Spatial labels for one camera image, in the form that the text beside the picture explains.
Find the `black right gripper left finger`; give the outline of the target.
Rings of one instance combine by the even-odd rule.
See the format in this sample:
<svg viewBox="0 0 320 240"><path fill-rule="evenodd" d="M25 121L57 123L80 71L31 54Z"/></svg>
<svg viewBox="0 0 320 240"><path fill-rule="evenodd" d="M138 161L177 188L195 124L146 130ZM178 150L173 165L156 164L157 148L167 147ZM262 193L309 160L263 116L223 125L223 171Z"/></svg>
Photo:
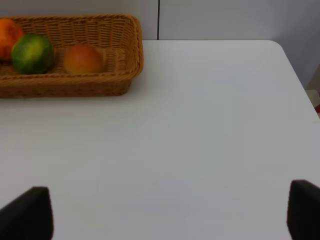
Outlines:
<svg viewBox="0 0 320 240"><path fill-rule="evenodd" d="M53 235L48 187L34 186L0 209L2 240L51 240Z"/></svg>

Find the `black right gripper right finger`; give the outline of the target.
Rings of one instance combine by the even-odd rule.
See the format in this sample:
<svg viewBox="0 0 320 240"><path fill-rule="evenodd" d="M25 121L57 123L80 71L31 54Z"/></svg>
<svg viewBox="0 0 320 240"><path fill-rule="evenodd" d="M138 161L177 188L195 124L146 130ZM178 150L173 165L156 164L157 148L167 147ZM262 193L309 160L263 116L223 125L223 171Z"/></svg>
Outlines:
<svg viewBox="0 0 320 240"><path fill-rule="evenodd" d="M287 205L287 228L292 240L320 238L320 188L307 180L293 180Z"/></svg>

